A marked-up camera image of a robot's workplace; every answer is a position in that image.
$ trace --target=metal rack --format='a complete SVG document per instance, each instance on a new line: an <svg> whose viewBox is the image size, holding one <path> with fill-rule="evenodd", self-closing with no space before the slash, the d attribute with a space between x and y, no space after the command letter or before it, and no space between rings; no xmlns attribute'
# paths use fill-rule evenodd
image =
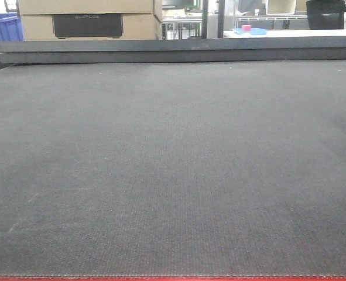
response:
<svg viewBox="0 0 346 281"><path fill-rule="evenodd" d="M273 25L276 20L283 20L283 27L289 28L290 20L307 20L307 15L266 15L266 16L237 16L235 18L235 28L241 26L242 22L253 22L258 20L272 20Z"/></svg>
<svg viewBox="0 0 346 281"><path fill-rule="evenodd" d="M201 17L164 18L162 22L162 38L174 40L200 36L201 23Z"/></svg>

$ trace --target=cardboard box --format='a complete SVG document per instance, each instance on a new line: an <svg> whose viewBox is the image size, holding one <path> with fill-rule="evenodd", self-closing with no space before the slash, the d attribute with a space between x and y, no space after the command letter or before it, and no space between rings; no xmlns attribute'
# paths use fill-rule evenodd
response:
<svg viewBox="0 0 346 281"><path fill-rule="evenodd" d="M161 39L161 0L19 0L26 41Z"/></svg>
<svg viewBox="0 0 346 281"><path fill-rule="evenodd" d="M267 15L293 15L296 0L266 0Z"/></svg>

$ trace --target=cutting table surface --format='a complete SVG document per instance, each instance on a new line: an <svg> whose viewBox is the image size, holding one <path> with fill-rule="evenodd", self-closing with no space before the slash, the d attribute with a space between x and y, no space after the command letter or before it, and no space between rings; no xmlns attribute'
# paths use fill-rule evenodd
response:
<svg viewBox="0 0 346 281"><path fill-rule="evenodd" d="M0 276L346 276L346 61L0 71Z"/></svg>

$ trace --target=white desk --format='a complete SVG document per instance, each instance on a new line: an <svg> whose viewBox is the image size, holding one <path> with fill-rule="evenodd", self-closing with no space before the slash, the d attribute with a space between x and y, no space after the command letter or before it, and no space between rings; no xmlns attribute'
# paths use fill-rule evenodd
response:
<svg viewBox="0 0 346 281"><path fill-rule="evenodd" d="M322 37L322 36L346 36L346 29L335 30L310 30L310 29L286 29L286 30L268 30L266 35L252 36L249 33L238 35L234 31L225 31L227 38L257 38L257 37Z"/></svg>

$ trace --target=black metal bar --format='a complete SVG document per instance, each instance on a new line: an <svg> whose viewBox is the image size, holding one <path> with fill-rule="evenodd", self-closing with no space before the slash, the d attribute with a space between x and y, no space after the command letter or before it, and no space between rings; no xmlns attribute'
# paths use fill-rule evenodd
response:
<svg viewBox="0 0 346 281"><path fill-rule="evenodd" d="M225 0L218 0L218 32L217 38L224 37Z"/></svg>
<svg viewBox="0 0 346 281"><path fill-rule="evenodd" d="M208 38L208 0L203 0L203 22L201 27L201 38Z"/></svg>
<svg viewBox="0 0 346 281"><path fill-rule="evenodd" d="M194 63L264 60L346 60L346 48L207 50L183 52L4 53L1 63Z"/></svg>
<svg viewBox="0 0 346 281"><path fill-rule="evenodd" d="M346 36L280 37L141 41L0 42L7 52L154 52L203 50L261 50L296 48L346 48Z"/></svg>

